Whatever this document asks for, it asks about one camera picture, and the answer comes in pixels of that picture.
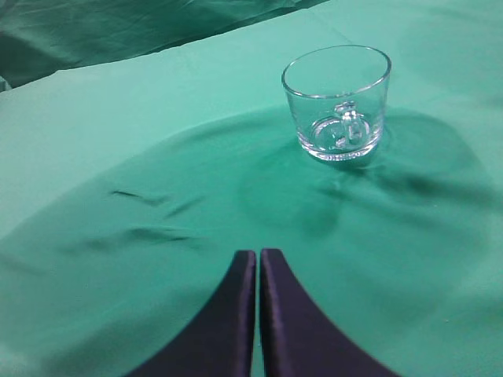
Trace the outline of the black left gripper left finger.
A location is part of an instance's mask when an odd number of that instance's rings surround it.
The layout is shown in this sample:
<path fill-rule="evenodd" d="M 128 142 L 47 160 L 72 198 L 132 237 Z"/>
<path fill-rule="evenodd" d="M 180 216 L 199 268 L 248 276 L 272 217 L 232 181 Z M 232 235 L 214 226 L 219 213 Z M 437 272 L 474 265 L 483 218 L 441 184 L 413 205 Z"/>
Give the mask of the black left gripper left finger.
<path fill-rule="evenodd" d="M 136 376 L 249 376 L 255 334 L 256 256 L 237 251 L 204 307 Z"/>

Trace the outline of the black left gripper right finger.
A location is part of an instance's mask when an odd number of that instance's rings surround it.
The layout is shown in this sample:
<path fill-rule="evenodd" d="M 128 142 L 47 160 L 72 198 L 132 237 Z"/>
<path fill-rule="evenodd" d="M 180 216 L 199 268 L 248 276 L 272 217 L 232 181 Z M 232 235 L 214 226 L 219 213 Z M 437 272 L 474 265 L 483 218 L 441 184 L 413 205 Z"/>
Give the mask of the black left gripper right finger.
<path fill-rule="evenodd" d="M 260 255 L 259 327 L 266 376 L 396 376 L 341 332 L 283 253 Z"/>

